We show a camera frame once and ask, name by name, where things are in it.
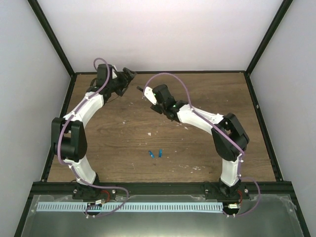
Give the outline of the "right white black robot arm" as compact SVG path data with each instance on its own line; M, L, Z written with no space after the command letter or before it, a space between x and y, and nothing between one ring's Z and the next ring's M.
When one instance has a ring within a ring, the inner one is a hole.
M151 109L165 115L169 120L197 127L213 137L215 150L222 159L222 172L219 178L219 192L230 199L236 193L241 180L241 163L249 143L237 117L213 114L197 109L189 102L175 100L167 85L155 88L146 87L144 96L152 103Z

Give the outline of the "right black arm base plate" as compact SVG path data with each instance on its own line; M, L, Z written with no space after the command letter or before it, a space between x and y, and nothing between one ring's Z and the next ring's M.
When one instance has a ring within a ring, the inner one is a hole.
M237 200L237 199L250 199L249 194L241 190L233 191L232 193L224 193L219 189L205 189L204 195L206 199L216 200Z

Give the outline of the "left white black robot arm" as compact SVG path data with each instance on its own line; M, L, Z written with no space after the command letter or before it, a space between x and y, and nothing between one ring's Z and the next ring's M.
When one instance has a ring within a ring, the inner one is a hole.
M137 73L128 68L117 71L113 65L98 65L97 76L87 89L83 99L62 118L54 118L51 124L51 149L62 165L75 175L79 184L85 185L83 193L89 199L100 196L101 187L97 173L91 168L86 153L85 127L113 93L124 95Z

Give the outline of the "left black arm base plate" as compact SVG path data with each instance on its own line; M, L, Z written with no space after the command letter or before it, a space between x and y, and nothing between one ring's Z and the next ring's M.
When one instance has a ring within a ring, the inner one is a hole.
M73 193L73 199L81 200L114 200L116 193L113 193L111 190L95 189L95 188L76 188L76 193Z

